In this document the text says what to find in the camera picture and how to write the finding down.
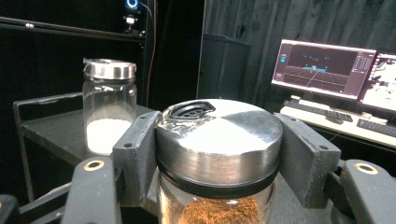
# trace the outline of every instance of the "white granular substance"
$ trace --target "white granular substance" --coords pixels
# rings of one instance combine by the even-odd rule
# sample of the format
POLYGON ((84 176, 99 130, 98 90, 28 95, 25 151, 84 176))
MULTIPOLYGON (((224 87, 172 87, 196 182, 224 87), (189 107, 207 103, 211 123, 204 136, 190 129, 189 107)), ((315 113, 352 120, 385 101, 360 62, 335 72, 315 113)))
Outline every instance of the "white granular substance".
POLYGON ((87 126, 88 149, 93 153, 110 155, 131 122, 123 119, 99 119, 87 126))

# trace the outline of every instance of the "brown powder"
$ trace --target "brown powder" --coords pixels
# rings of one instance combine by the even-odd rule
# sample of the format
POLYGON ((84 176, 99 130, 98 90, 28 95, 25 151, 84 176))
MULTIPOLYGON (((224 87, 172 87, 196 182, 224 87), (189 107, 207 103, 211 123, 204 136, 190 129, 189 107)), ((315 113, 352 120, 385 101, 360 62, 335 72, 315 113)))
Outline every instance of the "brown powder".
POLYGON ((260 223, 254 196, 239 199, 238 203, 229 201, 198 198, 187 204, 177 224, 260 223))

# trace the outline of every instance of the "silver lid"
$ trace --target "silver lid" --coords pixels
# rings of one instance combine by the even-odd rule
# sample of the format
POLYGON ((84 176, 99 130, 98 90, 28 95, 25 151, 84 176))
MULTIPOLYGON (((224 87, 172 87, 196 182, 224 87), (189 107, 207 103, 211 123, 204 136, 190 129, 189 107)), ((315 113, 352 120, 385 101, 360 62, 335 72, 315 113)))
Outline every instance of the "silver lid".
POLYGON ((276 175, 282 126, 257 106, 215 99, 173 105, 156 133, 160 168, 176 182, 227 189, 276 175))
POLYGON ((88 77, 102 79, 133 79, 136 72, 135 63, 109 59, 84 59, 84 74, 88 77))

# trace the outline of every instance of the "computer monitor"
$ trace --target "computer monitor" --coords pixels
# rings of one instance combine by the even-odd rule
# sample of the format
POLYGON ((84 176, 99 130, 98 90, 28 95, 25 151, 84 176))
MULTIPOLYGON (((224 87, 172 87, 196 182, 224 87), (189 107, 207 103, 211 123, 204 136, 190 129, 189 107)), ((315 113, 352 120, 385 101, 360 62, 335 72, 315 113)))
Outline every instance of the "computer monitor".
POLYGON ((375 55, 360 102, 396 112, 396 53, 378 52, 375 55))
POLYGON ((284 39, 272 84, 358 100, 374 56, 374 49, 284 39))

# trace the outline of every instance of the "keyboard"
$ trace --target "keyboard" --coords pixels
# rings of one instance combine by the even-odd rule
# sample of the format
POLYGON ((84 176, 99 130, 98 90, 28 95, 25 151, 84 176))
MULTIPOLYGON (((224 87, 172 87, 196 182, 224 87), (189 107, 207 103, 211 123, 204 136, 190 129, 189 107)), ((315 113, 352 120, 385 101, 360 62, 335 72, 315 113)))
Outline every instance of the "keyboard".
POLYGON ((367 129, 376 133, 382 133, 392 137, 396 137, 396 127, 389 126, 386 124, 375 123, 366 119, 358 120, 358 127, 367 129))
POLYGON ((299 103, 294 102, 294 101, 285 101, 283 103, 283 105, 284 106, 288 106, 288 107, 292 107, 292 108, 296 108, 296 109, 300 109, 300 110, 303 110, 303 111, 311 112, 311 113, 314 113, 314 114, 323 115, 325 117, 341 119, 341 120, 345 120, 345 121, 349 121, 349 122, 353 121, 352 117, 350 115, 348 115, 348 114, 336 112, 336 111, 333 111, 333 110, 317 108, 317 107, 310 106, 310 105, 300 105, 299 103))

